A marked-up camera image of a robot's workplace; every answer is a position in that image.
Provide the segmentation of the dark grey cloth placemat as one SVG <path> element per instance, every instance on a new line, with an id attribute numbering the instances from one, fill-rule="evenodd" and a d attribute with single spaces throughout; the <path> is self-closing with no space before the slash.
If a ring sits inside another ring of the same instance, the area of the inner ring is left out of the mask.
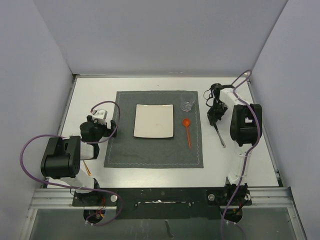
<path id="1" fill-rule="evenodd" d="M 198 102 L 191 111 L 181 110 L 181 94 L 186 91 L 119 91 L 113 119 L 120 124 L 117 135 L 108 141 L 104 167 L 144 169 L 189 169 L 204 167 L 202 126 Z M 173 105 L 174 135 L 171 138 L 134 137 L 136 105 Z M 183 119 L 190 120 L 188 146 Z"/>

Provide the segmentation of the clear plastic cup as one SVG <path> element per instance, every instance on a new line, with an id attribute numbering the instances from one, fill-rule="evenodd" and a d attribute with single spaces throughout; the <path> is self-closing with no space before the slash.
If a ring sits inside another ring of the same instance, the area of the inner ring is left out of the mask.
<path id="1" fill-rule="evenodd" d="M 183 92 L 180 95 L 180 108 L 184 112 L 189 112 L 192 110 L 192 107 L 196 101 L 196 96 L 193 92 Z"/>

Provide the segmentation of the orange plastic spoon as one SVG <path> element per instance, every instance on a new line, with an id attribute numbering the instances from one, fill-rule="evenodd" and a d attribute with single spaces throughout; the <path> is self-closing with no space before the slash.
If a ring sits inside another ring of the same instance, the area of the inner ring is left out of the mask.
<path id="1" fill-rule="evenodd" d="M 182 121 L 182 124 L 186 128 L 188 147 L 189 147 L 189 149 L 191 149 L 192 145 L 191 145 L 190 132 L 189 132 L 189 126 L 190 126 L 191 122 L 190 122 L 190 120 L 188 118 L 184 118 L 183 121 Z"/>

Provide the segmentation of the silver table knife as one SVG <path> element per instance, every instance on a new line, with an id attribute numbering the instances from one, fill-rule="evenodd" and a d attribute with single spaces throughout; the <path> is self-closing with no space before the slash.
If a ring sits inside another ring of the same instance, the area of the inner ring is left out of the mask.
<path id="1" fill-rule="evenodd" d="M 215 128 L 215 131 L 216 131 L 216 133 L 217 133 L 217 135 L 218 135 L 218 137 L 219 137 L 221 146 L 222 146 L 223 148 L 226 148 L 226 144 L 225 144 L 225 142 L 224 142 L 224 140 L 223 140 L 223 138 L 222 138 L 222 136 L 221 136 L 221 134 L 220 134 L 220 131 L 219 131 L 219 129 L 218 129 L 218 126 L 217 126 L 216 124 L 214 124 L 213 127 Z"/>

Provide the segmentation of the white square plate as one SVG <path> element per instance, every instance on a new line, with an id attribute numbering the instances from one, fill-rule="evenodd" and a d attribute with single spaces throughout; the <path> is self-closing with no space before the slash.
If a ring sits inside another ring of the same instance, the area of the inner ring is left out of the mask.
<path id="1" fill-rule="evenodd" d="M 174 136 L 174 105 L 137 104 L 133 136 L 145 139 L 168 139 Z"/>

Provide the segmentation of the gold fork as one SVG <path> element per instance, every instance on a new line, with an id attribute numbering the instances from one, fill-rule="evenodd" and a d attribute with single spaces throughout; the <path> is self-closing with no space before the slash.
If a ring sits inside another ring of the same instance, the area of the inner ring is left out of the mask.
<path id="1" fill-rule="evenodd" d="M 90 176 L 90 177 L 91 177 L 91 176 L 92 176 L 92 174 L 91 174 L 90 169 L 88 168 L 87 163 L 85 162 L 85 160 L 83 160 L 82 162 L 83 162 L 83 164 L 84 164 L 84 167 L 85 167 L 85 170 L 86 170 L 86 172 L 87 172 L 88 176 Z"/>

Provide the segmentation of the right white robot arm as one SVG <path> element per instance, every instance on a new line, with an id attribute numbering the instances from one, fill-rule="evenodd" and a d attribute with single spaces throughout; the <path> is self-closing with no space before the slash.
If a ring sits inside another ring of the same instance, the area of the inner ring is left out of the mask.
<path id="1" fill-rule="evenodd" d="M 214 83 L 210 86 L 207 118 L 209 124 L 218 132 L 217 122 L 224 114 L 232 111 L 229 134 L 234 142 L 234 154 L 227 181 L 233 185 L 245 185 L 253 149 L 262 136 L 263 109 L 260 104 L 248 103 L 234 90 L 232 85 Z"/>

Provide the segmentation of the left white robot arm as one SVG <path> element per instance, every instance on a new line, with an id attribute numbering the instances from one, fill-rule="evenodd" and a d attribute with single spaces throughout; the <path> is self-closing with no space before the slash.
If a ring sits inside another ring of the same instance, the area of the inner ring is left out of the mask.
<path id="1" fill-rule="evenodd" d="M 107 126 L 105 117 L 88 115 L 80 126 L 80 135 L 69 138 L 51 137 L 44 151 L 40 170 L 44 177 L 65 182 L 75 187 L 77 194 L 95 206 L 100 203 L 102 193 L 98 181 L 81 170 L 82 160 L 94 160 L 99 156 L 102 138 L 116 137 L 117 124 L 114 120 Z"/>

